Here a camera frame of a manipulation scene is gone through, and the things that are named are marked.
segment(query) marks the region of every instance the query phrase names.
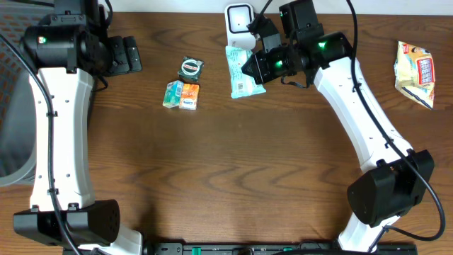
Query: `mesh basket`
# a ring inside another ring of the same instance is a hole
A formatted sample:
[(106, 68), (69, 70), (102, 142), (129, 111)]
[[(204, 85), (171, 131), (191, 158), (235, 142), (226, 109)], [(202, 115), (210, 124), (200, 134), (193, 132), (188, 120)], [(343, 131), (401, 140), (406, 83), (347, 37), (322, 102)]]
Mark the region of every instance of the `mesh basket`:
[[(53, 8), (0, 1), (0, 33), (16, 48), (28, 26)], [(35, 106), (25, 68), (0, 46), (0, 186), (33, 184), (35, 179)]]

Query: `light blue package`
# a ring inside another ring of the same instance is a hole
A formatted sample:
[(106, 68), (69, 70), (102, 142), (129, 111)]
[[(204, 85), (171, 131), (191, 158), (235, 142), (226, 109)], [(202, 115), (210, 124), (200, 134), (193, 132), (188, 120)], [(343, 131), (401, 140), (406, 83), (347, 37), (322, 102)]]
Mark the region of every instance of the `light blue package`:
[(231, 97), (233, 99), (265, 93), (263, 85), (257, 85), (249, 75), (242, 73), (242, 66), (252, 55), (251, 50), (227, 46), (226, 58), (228, 59), (229, 73), (231, 75)]

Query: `white background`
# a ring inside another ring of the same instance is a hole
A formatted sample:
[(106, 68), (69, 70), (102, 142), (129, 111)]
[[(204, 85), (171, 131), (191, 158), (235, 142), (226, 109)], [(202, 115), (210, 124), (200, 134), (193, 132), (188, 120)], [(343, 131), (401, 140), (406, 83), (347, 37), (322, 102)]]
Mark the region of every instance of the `white background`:
[[(223, 13), (225, 6), (250, 3), (259, 12), (267, 0), (110, 0), (114, 11)], [(274, 0), (268, 13), (292, 0)], [(352, 0), (359, 14), (453, 15), (453, 0)], [(317, 13), (350, 13), (346, 0), (314, 0)]]

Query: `black package with white ring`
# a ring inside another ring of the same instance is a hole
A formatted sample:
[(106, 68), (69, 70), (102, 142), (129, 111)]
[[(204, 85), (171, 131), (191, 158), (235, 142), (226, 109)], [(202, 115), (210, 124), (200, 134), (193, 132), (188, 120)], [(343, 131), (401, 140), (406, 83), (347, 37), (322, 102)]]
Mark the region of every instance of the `black package with white ring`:
[(198, 81), (205, 63), (199, 59), (184, 57), (183, 64), (178, 74), (181, 78)]

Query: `wooden table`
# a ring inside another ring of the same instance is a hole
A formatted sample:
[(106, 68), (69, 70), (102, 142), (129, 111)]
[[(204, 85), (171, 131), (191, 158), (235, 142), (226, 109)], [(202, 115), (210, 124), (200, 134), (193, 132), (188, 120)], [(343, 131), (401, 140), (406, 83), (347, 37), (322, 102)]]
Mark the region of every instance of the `wooden table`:
[[(282, 31), (279, 17), (272, 16)], [(349, 15), (319, 15), (327, 33), (352, 39)], [(429, 149), (431, 184), (448, 228), (441, 240), (416, 242), (420, 254), (450, 254), (453, 242), (453, 18), (359, 16), (358, 59), (367, 82), (416, 151)], [(110, 36), (134, 35), (143, 72), (108, 79), (88, 130), (91, 180), (98, 200), (114, 198), (121, 220), (150, 239), (187, 242), (299, 242), (335, 239), (351, 215), (346, 188), (361, 175), (337, 116), (313, 87), (275, 81), (267, 93), (231, 99), (223, 14), (116, 13)], [(435, 110), (394, 88), (398, 40), (431, 51)], [(184, 56), (205, 61), (196, 111), (162, 106)], [(304, 76), (297, 78), (304, 81)], [(0, 189), (0, 254), (61, 254), (13, 231), (30, 186)], [(396, 224), (437, 231), (431, 197)], [(395, 232), (385, 241), (412, 242)]]

